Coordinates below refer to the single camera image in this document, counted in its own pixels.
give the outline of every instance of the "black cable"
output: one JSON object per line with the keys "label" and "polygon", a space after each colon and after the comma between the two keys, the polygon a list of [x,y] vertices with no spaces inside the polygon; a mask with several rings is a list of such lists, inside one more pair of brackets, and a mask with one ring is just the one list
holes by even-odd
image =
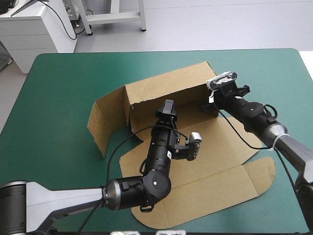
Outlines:
{"label": "black cable", "polygon": [[80,232],[83,230],[84,226],[87,224],[88,220],[90,219],[90,217],[92,216],[92,214],[95,212],[95,210],[100,206],[101,202],[103,202],[103,198],[101,198],[99,200],[99,202],[93,207],[92,211],[90,211],[90,213],[88,214],[88,216],[86,217],[86,219],[84,220],[84,222],[82,223],[82,225],[79,227],[77,233],[75,235],[79,235]]}
{"label": "black cable", "polygon": [[285,161],[283,160],[282,156],[279,154],[279,151],[278,151],[276,148],[274,148],[274,150],[275,150],[275,152],[277,153],[279,160],[282,162],[282,165],[283,165],[283,167],[284,167],[284,169],[285,169],[285,172],[287,173],[288,179],[289,179],[289,181],[290,181],[290,183],[291,183],[291,186],[292,186],[292,188],[293,188],[293,192],[294,192],[295,196],[296,196],[297,199],[298,199],[298,195],[297,195],[297,191],[296,191],[295,186],[294,186],[294,182],[293,182],[293,180],[292,180],[292,177],[291,177],[291,175],[290,175],[290,172],[289,172],[288,169],[287,169],[287,166],[286,166],[286,164],[285,164]]}
{"label": "black cable", "polygon": [[213,103],[215,108],[217,109],[217,111],[219,111],[219,113],[225,118],[225,120],[228,122],[228,124],[231,126],[231,128],[233,128],[233,130],[236,132],[236,134],[239,136],[239,138],[246,144],[248,145],[250,148],[253,148],[253,149],[257,149],[257,150],[260,150],[260,149],[270,149],[269,147],[261,147],[261,148],[258,148],[258,147],[253,147],[251,146],[247,141],[245,141],[245,139],[239,134],[239,132],[236,130],[236,128],[233,126],[233,124],[231,124],[231,122],[228,120],[228,118],[218,109],[218,107],[216,106],[215,103]]}
{"label": "black cable", "polygon": [[61,17],[59,16],[59,14],[58,14],[51,6],[49,6],[49,5],[46,4],[45,2],[43,2],[43,1],[41,1],[41,0],[38,0],[38,1],[41,2],[42,4],[46,5],[47,7],[49,7],[49,8],[57,15],[57,17],[58,17],[59,20],[61,21],[61,24],[62,24],[62,26],[63,26],[63,28],[64,28],[64,30],[65,30],[65,33],[67,33],[68,37],[71,38],[72,40],[76,40],[76,39],[77,39],[77,35],[75,34],[75,38],[72,38],[72,37],[69,35],[69,33],[68,33],[67,29],[65,28],[65,25],[64,25],[64,23],[63,23]]}
{"label": "black cable", "polygon": [[182,136],[185,137],[186,140],[188,140],[188,137],[186,135],[184,135],[183,133],[179,132],[178,130],[175,130],[173,128],[170,128],[170,127],[167,127],[167,126],[160,126],[160,125],[152,125],[152,126],[146,126],[138,131],[136,131],[135,133],[131,134],[129,137],[127,137],[124,141],[122,141],[116,148],[115,150],[113,150],[111,156],[110,156],[110,159],[109,159],[109,162],[108,162],[108,169],[107,169],[107,182],[106,182],[106,189],[108,188],[108,184],[109,184],[109,177],[110,177],[110,165],[111,165],[111,161],[112,161],[112,158],[114,156],[114,154],[116,153],[116,151],[119,149],[120,146],[122,146],[126,141],[128,141],[131,137],[135,136],[136,134],[138,134],[139,132],[142,132],[146,129],[149,129],[149,128],[153,128],[153,127],[161,127],[161,128],[165,128],[165,129],[169,129],[171,131],[174,131]]}
{"label": "black cable", "polygon": [[83,29],[81,32],[79,32],[79,33],[76,33],[76,35],[78,35],[78,34],[81,34],[82,32],[84,32],[85,31],[85,29]]}

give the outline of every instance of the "cardboard flap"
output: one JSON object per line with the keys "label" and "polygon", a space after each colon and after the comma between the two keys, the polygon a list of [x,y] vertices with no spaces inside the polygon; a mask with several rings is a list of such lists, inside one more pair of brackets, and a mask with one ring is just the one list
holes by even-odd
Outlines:
{"label": "cardboard flap", "polygon": [[238,165],[173,188],[152,212],[142,213],[137,207],[132,208],[133,215],[148,227],[167,229],[255,198],[271,186],[272,180],[263,181],[262,177],[272,179],[275,164],[265,157],[247,165],[256,170],[249,172],[256,181],[251,180],[245,166]]}
{"label": "cardboard flap", "polygon": [[268,190],[274,181],[276,167],[274,160],[270,157],[244,164],[244,168],[259,195]]}
{"label": "cardboard flap", "polygon": [[126,126],[124,106],[125,87],[96,100],[90,114],[88,129],[105,156],[110,136]]}
{"label": "cardboard flap", "polygon": [[187,88],[205,84],[215,73],[207,62],[167,72],[125,85],[130,104],[159,98]]}

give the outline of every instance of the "white table leg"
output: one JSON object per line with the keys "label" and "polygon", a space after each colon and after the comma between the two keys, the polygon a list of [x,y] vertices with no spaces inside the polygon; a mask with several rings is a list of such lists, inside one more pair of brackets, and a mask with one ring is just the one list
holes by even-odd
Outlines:
{"label": "white table leg", "polygon": [[139,12],[140,12],[140,20],[141,20],[141,30],[146,31],[146,16],[145,16],[145,8],[143,5],[143,0],[139,1]]}
{"label": "white table leg", "polygon": [[92,35],[92,31],[89,27],[89,24],[88,24],[88,21],[87,21],[87,18],[86,18],[86,15],[87,15],[87,10],[86,8],[84,7],[85,3],[83,2],[83,0],[76,0],[76,4],[77,4],[77,7],[78,7],[78,10],[79,10],[79,13],[80,13],[80,16],[82,18],[82,21],[83,21],[83,25],[85,27],[85,31],[88,35]]}

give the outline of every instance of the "white cabinet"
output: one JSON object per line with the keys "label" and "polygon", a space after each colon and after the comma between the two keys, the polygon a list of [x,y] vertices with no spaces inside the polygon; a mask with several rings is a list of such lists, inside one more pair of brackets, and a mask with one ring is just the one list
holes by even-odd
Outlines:
{"label": "white cabinet", "polygon": [[[22,72],[28,73],[37,55],[74,52],[76,40],[67,36],[56,14],[41,2],[11,17],[25,2],[19,0],[17,6],[0,15],[0,41]],[[59,14],[68,33],[75,38],[63,1],[50,0],[47,4]]]}

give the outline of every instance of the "white cable tie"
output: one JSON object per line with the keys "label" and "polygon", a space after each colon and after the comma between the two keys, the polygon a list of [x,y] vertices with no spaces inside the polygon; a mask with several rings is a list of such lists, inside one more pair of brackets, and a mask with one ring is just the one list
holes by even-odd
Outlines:
{"label": "white cable tie", "polygon": [[211,92],[211,95],[209,96],[209,103],[210,103],[210,104],[214,103],[214,91],[215,91],[215,90],[213,90],[213,91]]}
{"label": "white cable tie", "polygon": [[281,138],[282,136],[289,136],[289,137],[290,137],[290,135],[288,135],[287,133],[283,133],[283,134],[278,135],[278,136],[275,138],[272,147],[268,149],[269,151],[274,151],[276,142],[277,142],[278,139]]}

